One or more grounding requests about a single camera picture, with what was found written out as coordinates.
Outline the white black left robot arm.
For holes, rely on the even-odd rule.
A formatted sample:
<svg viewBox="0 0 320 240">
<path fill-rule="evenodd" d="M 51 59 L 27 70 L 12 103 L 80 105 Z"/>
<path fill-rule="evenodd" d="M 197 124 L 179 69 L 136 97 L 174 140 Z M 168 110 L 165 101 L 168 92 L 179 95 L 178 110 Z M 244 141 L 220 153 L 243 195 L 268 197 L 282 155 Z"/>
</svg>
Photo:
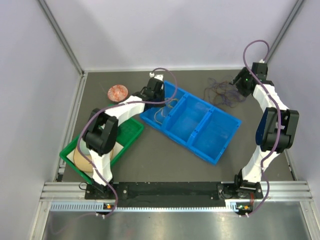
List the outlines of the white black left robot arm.
<svg viewBox="0 0 320 240">
<path fill-rule="evenodd" d="M 111 172 L 111 152 L 118 137 L 118 128 L 131 117 L 146 110 L 159 107 L 159 102 L 165 100 L 163 75 L 157 74 L 149 79 L 147 86 L 141 91 L 133 93 L 127 100 L 102 111 L 98 108 L 90 115 L 89 125 L 81 137 L 89 150 L 90 163 L 93 168 L 92 179 L 96 192 L 102 198 L 109 198 L 114 187 L 109 183 Z"/>
</svg>

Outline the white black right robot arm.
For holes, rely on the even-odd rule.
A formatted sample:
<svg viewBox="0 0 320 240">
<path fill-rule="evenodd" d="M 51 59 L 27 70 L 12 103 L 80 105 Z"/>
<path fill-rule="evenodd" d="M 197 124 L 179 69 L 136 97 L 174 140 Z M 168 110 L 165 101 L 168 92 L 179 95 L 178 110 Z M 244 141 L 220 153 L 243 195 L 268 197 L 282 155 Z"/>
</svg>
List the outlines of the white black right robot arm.
<svg viewBox="0 0 320 240">
<path fill-rule="evenodd" d="M 255 134 L 256 149 L 234 177 L 233 192 L 239 198 L 261 191 L 264 171 L 279 154 L 291 148 L 298 126 L 299 112 L 282 103 L 267 74 L 266 63 L 254 62 L 251 69 L 244 67 L 231 83 L 243 97 L 252 95 L 263 112 Z"/>
</svg>

